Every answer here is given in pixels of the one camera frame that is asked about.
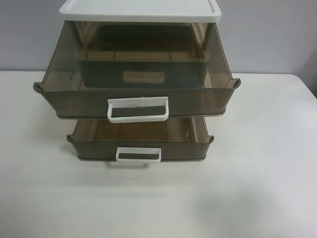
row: smoky brown transparent drawer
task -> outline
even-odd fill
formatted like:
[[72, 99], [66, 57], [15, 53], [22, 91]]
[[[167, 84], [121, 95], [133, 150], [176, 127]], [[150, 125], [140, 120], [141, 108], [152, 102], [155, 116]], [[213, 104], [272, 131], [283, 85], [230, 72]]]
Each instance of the smoky brown transparent drawer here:
[[203, 160], [213, 136], [208, 135], [201, 117], [143, 123], [81, 119], [67, 140], [82, 160], [151, 162], [160, 156], [162, 162], [177, 162]]
[[[109, 99], [168, 98], [169, 117], [217, 116], [234, 90], [213, 23], [66, 21], [36, 92], [60, 118], [107, 118]], [[113, 117], [164, 115], [129, 105]]]

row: drawer handle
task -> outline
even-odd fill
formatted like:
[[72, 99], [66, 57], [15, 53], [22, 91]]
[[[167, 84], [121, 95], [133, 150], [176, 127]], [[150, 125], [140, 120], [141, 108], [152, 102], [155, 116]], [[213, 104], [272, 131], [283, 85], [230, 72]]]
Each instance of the drawer handle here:
[[[164, 115], [153, 116], [134, 116], [134, 117], [112, 117], [113, 108], [139, 108], [139, 107], [156, 107], [165, 106]], [[152, 97], [152, 98], [119, 98], [108, 99], [107, 117], [111, 123], [127, 123], [127, 122], [147, 122], [147, 121], [164, 121], [169, 116], [168, 97]]]
[[126, 71], [123, 74], [123, 81], [125, 83], [164, 83], [164, 73]]
[[160, 162], [160, 158], [160, 148], [118, 147], [115, 155], [120, 163], [155, 164]]

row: drawer front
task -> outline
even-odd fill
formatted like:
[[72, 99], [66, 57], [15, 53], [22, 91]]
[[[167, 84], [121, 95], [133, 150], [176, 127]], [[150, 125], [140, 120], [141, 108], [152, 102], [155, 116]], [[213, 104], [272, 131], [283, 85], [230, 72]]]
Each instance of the drawer front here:
[[213, 136], [203, 118], [125, 124], [82, 119], [67, 140], [82, 160], [158, 163], [202, 160]]
[[[60, 118], [107, 118], [110, 99], [143, 97], [167, 97], [169, 117], [191, 117], [221, 115], [239, 85], [215, 24], [91, 22], [81, 29], [67, 21], [34, 89]], [[161, 116], [166, 110], [118, 113]]]

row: drawer organizer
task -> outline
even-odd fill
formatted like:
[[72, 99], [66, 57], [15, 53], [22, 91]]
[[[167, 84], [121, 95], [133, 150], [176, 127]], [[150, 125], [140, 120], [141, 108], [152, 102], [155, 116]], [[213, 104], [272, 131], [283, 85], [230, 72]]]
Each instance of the drawer organizer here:
[[82, 160], [202, 160], [213, 141], [203, 117], [222, 115], [240, 86], [222, 49], [216, 2], [120, 3], [63, 5], [66, 21], [34, 90], [59, 118], [79, 119], [67, 140]]
[[199, 161], [206, 156], [213, 136], [204, 118], [169, 118], [143, 123], [111, 123], [81, 119], [67, 136], [82, 160]]

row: drawer bottom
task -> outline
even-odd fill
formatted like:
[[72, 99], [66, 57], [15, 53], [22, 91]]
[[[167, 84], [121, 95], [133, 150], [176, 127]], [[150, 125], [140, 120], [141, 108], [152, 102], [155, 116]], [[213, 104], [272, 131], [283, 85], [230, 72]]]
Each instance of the drawer bottom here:
[[[78, 158], [85, 161], [118, 161], [119, 149], [135, 151], [138, 148], [159, 151], [162, 162], [184, 162], [203, 160], [213, 136], [208, 135], [204, 118], [170, 118], [143, 123], [82, 119], [67, 140], [76, 149]], [[133, 158], [124, 161], [153, 163], [153, 159], [147, 160], [146, 156], [149, 154], [135, 153]]]

